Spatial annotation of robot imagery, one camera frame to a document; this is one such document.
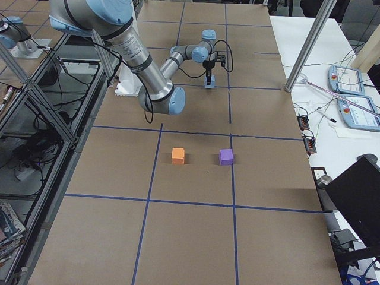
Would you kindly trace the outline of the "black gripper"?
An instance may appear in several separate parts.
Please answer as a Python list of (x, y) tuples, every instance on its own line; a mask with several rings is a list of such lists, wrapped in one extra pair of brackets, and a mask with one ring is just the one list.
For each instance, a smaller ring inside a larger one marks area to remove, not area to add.
[(215, 60), (206, 60), (202, 63), (203, 68), (205, 69), (205, 84), (207, 86), (213, 84), (212, 69), (215, 67)]

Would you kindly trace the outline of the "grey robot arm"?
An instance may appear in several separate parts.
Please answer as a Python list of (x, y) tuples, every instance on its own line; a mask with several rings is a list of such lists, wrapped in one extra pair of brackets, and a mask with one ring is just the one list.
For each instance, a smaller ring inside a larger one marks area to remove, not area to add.
[(203, 63), (212, 58), (216, 33), (204, 30), (198, 44), (175, 46), (162, 66), (157, 66), (133, 27), (131, 1), (50, 1), (53, 28), (76, 36), (91, 36), (93, 31), (111, 43), (127, 67), (142, 82), (140, 106), (151, 113), (180, 114), (186, 103), (185, 90), (175, 87), (171, 77), (185, 60)]

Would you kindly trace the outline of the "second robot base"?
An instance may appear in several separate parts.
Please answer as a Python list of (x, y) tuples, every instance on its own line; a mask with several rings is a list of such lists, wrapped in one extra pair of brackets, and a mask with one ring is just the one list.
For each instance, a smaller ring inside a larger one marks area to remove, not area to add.
[(49, 48), (51, 41), (35, 39), (20, 17), (9, 16), (1, 19), (1, 43), (15, 58), (36, 59), (45, 47)]

